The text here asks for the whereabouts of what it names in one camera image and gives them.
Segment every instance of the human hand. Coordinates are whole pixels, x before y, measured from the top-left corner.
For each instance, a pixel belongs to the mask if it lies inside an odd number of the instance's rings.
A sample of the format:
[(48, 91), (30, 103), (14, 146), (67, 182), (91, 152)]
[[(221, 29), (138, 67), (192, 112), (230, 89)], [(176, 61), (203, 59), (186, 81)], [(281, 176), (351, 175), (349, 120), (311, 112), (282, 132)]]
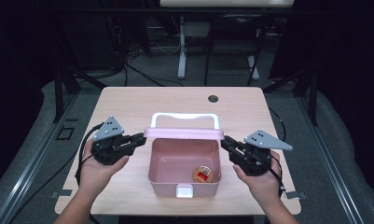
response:
[[(280, 155), (274, 151), (270, 151), (272, 157), (280, 160)], [(280, 166), (275, 159), (271, 160), (271, 169), (277, 174), (280, 175)], [(265, 210), (268, 206), (273, 206), (280, 202), (279, 198), (279, 181), (271, 173), (266, 172), (264, 175), (260, 176), (249, 176), (239, 165), (233, 165), (237, 177), (244, 182), (250, 189), (251, 194), (259, 203), (259, 205)]]
[(129, 160), (129, 156), (124, 156), (113, 165), (104, 165), (99, 163), (91, 156), (93, 140), (89, 140), (84, 148), (84, 155), (81, 169), (81, 177), (78, 191), (95, 200), (96, 197), (104, 190), (111, 177), (122, 169)]

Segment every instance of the wooden table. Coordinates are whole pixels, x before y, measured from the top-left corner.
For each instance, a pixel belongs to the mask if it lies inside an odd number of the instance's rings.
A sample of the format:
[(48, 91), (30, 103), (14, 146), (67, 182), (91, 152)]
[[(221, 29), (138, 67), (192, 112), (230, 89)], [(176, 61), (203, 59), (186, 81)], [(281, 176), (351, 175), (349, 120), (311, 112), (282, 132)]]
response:
[[(210, 95), (218, 97), (211, 103)], [(125, 134), (142, 133), (148, 128), (156, 112), (215, 113), (225, 135), (242, 140), (262, 129), (277, 136), (262, 90), (259, 88), (233, 87), (127, 87), (105, 88), (93, 111), (87, 131), (114, 116), (125, 129)], [(199, 119), (185, 123), (160, 119), (157, 127), (213, 128), (211, 119)], [(134, 216), (243, 216), (263, 215), (263, 211), (250, 194), (247, 186), (238, 179), (229, 161), (229, 154), (220, 148), (222, 178), (214, 197), (176, 198), (159, 197), (148, 180), (148, 169), (153, 139), (147, 139), (138, 147), (128, 164), (111, 179), (96, 199), (91, 212), (107, 215)], [(287, 191), (295, 190), (282, 151), (283, 182)], [(74, 175), (77, 158), (71, 167), (63, 189), (70, 189), (71, 196), (61, 196), (55, 210), (58, 214), (70, 202), (77, 190)], [(282, 198), (292, 214), (300, 212), (298, 200)]]

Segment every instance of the pink plastic basket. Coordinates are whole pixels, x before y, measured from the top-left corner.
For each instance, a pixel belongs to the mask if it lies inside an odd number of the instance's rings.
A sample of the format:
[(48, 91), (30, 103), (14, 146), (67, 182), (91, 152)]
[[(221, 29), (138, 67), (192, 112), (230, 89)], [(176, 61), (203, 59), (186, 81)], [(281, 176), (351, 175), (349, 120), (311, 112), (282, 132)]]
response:
[[(158, 116), (175, 119), (211, 117), (213, 129), (157, 128)], [(156, 113), (145, 137), (152, 137), (151, 162), (148, 178), (158, 196), (192, 198), (215, 196), (221, 180), (219, 143), (224, 133), (219, 129), (215, 114)], [(192, 173), (199, 166), (208, 166), (214, 172), (212, 183), (195, 183)]]

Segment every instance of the white handle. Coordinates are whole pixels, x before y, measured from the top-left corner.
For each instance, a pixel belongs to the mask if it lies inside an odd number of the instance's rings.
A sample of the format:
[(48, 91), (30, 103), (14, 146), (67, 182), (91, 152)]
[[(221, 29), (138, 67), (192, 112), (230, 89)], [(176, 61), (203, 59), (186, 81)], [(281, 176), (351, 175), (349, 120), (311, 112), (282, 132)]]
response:
[(196, 119), (196, 118), (202, 118), (202, 117), (211, 117), (214, 119), (214, 128), (219, 129), (219, 118), (216, 114), (184, 114), (184, 113), (155, 113), (152, 116), (151, 128), (155, 128), (157, 126), (157, 118), (159, 116), (170, 116), (175, 119)]
[(177, 185), (175, 197), (177, 198), (193, 198), (193, 186), (191, 184)]

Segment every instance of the forearm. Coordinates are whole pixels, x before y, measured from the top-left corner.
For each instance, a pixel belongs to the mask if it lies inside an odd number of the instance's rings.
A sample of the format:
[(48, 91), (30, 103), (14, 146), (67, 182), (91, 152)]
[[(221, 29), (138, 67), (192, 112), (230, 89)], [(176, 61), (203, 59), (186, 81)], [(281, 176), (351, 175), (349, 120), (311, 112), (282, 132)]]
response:
[(93, 202), (94, 199), (92, 199), (90, 195), (77, 191), (76, 195), (70, 203), (67, 204), (55, 223), (88, 223)]
[(265, 215), (268, 217), (270, 224), (298, 224), (294, 216), (284, 206), (283, 202), (279, 200), (277, 203), (273, 203), (270, 206), (263, 205), (262, 209)]

